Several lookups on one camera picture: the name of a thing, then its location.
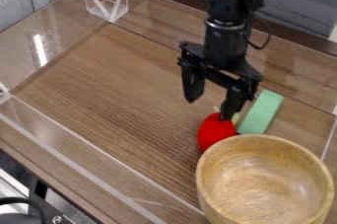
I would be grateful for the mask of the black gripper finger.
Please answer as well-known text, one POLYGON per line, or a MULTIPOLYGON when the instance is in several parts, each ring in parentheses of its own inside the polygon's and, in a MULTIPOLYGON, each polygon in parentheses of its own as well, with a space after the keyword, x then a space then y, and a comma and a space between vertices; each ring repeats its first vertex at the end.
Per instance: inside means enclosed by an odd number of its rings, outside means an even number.
POLYGON ((221 104, 219 119, 230 120, 233 115, 241 111, 246 103, 247 95, 242 88, 231 87, 226 92, 226 99, 221 104))
POLYGON ((189 103, 193 103, 203 93, 205 78, 197 69, 182 66, 181 82, 183 97, 189 103))

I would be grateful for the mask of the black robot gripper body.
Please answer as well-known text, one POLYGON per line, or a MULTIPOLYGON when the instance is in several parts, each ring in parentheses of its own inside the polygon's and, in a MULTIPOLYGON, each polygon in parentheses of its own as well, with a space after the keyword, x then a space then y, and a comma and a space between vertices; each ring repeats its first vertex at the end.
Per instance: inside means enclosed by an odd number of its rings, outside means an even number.
POLYGON ((237 26, 222 25, 215 20, 205 20, 203 43, 183 40, 177 65, 197 69, 205 78, 226 90, 239 87, 251 100, 262 74, 249 64, 247 47, 262 49, 250 41, 253 21, 246 20, 237 26))

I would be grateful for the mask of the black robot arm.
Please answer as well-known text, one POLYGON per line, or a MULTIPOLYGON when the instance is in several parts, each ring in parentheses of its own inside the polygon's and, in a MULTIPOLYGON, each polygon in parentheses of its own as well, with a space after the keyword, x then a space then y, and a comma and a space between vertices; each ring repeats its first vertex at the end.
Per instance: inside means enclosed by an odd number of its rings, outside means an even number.
POLYGON ((177 65, 185 99, 191 103, 203 93, 205 83, 226 89, 218 118, 229 120, 254 99, 262 74, 249 64, 247 48, 254 14, 263 0, 209 0, 202 43, 182 41, 177 65))

